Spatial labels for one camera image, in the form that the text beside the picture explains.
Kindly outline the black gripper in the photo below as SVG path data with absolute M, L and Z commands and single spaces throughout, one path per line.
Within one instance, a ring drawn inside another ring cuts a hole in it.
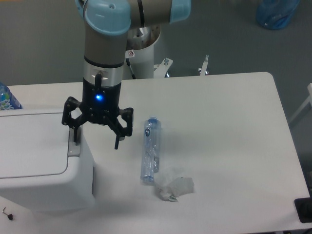
M 119 109 L 121 83 L 111 87 L 96 87 L 83 80 L 82 102 L 74 97 L 68 97 L 64 104 L 61 123 L 74 130 L 73 141 L 78 142 L 78 130 L 86 122 L 108 125 L 116 134 L 114 149 L 118 149 L 119 142 L 133 133 L 134 109 L 129 107 Z M 81 115 L 72 118 L 72 111 L 79 108 Z M 118 116 L 126 122 L 123 127 Z

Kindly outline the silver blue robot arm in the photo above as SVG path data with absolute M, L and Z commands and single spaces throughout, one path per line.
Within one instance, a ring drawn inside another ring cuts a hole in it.
M 119 142 L 133 133 L 133 108 L 119 107 L 129 31 L 185 20 L 191 2 L 78 0 L 76 6 L 85 26 L 82 99 L 68 97 L 61 122 L 69 127 L 74 143 L 80 143 L 86 122 L 107 125 Z

